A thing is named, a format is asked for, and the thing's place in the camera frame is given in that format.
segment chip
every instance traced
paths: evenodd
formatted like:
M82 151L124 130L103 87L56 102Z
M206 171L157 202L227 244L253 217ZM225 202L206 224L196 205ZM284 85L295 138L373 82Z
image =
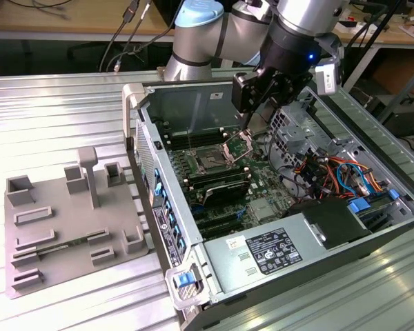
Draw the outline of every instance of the chip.
M260 198L250 202L250 209L255 215L258 221L263 221L264 219L269 219L275 216L275 212L271 208L271 205L268 203L267 199Z

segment motherboard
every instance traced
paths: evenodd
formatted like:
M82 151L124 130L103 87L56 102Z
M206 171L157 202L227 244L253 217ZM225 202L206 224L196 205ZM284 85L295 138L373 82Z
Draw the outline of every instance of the motherboard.
M270 166L265 144L238 137L230 140L228 153L234 159L244 156L236 162L227 158L223 142L236 131L164 137L173 170L206 240L275 221L295 202Z

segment power supply label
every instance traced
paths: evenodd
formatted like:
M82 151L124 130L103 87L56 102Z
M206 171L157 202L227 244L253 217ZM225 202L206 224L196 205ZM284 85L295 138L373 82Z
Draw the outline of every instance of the power supply label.
M302 257L283 228L246 240L263 274L281 270L302 261Z

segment blue cable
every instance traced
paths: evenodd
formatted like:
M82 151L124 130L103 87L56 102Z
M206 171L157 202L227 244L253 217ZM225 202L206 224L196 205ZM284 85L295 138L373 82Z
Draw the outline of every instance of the blue cable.
M363 172L359 169L359 167L357 165L352 164L352 163L349 163L349 162L342 163L341 165L339 165L339 167L337 167L337 172L336 172L337 181L339 181L339 184L343 188L346 188L348 191L350 191L351 193L353 193L355 197L357 197L357 194L354 191L354 189L352 189L349 186L345 185L344 182L342 181L342 178L340 176L340 169L341 169L342 166L351 166L351 167L353 167L353 169L355 169L359 173L360 177L362 178L362 181L364 182L364 184L365 184L367 190L370 192L370 194L376 193L375 189L368 183L368 181L366 180Z

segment metal worktable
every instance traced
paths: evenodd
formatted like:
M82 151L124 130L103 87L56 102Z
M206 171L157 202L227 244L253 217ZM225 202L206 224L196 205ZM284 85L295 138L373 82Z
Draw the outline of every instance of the metal worktable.
M229 77L232 70L215 75ZM63 177L75 149L96 146L99 159L125 168L121 88L155 81L154 72L0 78L0 330L177 330L178 320L153 249L133 261L9 300L4 294L5 178ZM344 94L333 98L414 180L414 158ZM319 109L343 137L343 126ZM148 226L143 222L146 236ZM211 330L414 330L414 230L358 262L222 321Z

